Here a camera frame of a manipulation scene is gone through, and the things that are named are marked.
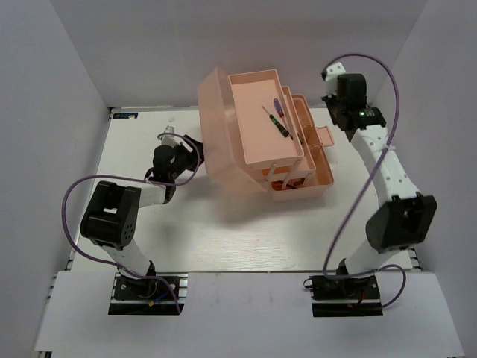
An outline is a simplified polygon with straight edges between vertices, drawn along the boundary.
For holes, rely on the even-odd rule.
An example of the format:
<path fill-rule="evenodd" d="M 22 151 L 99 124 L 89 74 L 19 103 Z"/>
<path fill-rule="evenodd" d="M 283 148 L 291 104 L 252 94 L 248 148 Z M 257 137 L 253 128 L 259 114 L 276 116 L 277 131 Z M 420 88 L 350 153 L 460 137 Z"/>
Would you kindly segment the pink plastic toolbox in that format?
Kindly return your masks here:
<path fill-rule="evenodd" d="M 282 121 L 275 98 L 293 139 L 262 109 Z M 229 75 L 216 67 L 198 87 L 198 108 L 206 173 L 229 192 L 294 201 L 318 198 L 334 184 L 325 152 L 334 144 L 332 133 L 315 125 L 305 97 L 282 85 L 277 70 Z M 301 178 L 302 186 L 286 187 Z"/>

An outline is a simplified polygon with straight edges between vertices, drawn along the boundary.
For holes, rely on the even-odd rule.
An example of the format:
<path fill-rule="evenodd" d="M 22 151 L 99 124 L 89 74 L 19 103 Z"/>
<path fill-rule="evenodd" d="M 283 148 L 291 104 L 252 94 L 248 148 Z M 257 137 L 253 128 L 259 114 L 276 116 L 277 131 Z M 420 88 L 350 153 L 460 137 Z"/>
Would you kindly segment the medium brown hex key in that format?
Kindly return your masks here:
<path fill-rule="evenodd" d="M 305 181 L 304 178 L 301 178 L 300 180 L 295 180 L 295 181 L 290 180 L 290 181 L 286 184 L 286 187 L 287 187 L 287 188 L 290 188 L 290 189 L 296 189 L 296 188 L 302 186 L 302 185 L 304 184 L 304 181 Z"/>

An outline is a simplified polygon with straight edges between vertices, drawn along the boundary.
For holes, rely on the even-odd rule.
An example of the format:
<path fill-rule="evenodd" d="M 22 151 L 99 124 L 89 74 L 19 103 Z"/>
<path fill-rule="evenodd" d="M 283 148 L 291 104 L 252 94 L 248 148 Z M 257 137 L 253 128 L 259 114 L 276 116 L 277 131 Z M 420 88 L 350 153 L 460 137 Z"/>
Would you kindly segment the blue handled screwdriver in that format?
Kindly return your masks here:
<path fill-rule="evenodd" d="M 280 118 L 283 118 L 285 115 L 284 115 L 284 112 L 283 112 L 282 105 L 279 102 L 279 99 L 275 98 L 273 100 L 273 103 L 274 103 L 274 108 L 275 108 L 277 114 L 279 115 Z"/>

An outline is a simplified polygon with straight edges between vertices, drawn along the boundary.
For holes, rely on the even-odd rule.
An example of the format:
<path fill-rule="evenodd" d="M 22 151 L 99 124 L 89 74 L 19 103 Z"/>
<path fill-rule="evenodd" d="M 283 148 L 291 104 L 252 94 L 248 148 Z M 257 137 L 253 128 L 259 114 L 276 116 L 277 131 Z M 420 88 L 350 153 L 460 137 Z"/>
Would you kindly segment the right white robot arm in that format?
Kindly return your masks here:
<path fill-rule="evenodd" d="M 323 97 L 323 101 L 332 123 L 347 135 L 366 166 L 369 177 L 365 186 L 374 187 L 379 205 L 366 222 L 366 240 L 336 271 L 337 290 L 351 298 L 363 289 L 362 277 L 425 240 L 437 202 L 433 195 L 424 195 L 405 172 L 388 143 L 391 135 L 378 108 L 353 106 L 334 95 Z"/>

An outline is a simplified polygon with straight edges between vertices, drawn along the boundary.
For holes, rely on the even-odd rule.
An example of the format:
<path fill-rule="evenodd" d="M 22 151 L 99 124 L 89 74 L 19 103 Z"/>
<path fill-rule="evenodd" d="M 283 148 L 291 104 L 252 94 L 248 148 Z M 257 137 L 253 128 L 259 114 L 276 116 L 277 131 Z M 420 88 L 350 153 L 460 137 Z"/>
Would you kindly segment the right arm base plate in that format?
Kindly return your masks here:
<path fill-rule="evenodd" d="M 303 287 L 311 292 L 314 318 L 382 316 L 382 303 L 375 276 L 362 279 L 328 280 L 310 276 Z"/>

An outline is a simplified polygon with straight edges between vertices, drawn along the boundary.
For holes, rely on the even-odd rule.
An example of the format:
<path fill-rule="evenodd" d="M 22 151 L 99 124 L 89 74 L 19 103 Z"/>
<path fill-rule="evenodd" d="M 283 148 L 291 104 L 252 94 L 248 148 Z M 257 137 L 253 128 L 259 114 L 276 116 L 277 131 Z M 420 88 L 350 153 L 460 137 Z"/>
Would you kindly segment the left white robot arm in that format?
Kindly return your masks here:
<path fill-rule="evenodd" d="M 121 186 L 110 180 L 97 183 L 80 224 L 80 234 L 107 252 L 120 273 L 132 278 L 140 297 L 157 290 L 154 264 L 137 245 L 134 235 L 139 210 L 169 203 L 184 172 L 196 174 L 204 162 L 203 144 L 190 136 L 162 135 L 154 149 L 152 167 L 137 186 Z"/>

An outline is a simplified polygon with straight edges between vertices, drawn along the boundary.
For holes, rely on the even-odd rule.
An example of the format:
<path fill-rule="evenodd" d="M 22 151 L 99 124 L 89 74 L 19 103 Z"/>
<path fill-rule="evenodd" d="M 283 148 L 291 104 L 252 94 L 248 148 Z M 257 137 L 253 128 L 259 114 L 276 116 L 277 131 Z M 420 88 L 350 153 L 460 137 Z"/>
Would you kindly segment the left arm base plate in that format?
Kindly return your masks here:
<path fill-rule="evenodd" d="M 162 282 L 140 283 L 115 275 L 108 309 L 110 316 L 178 316 L 169 288 Z"/>

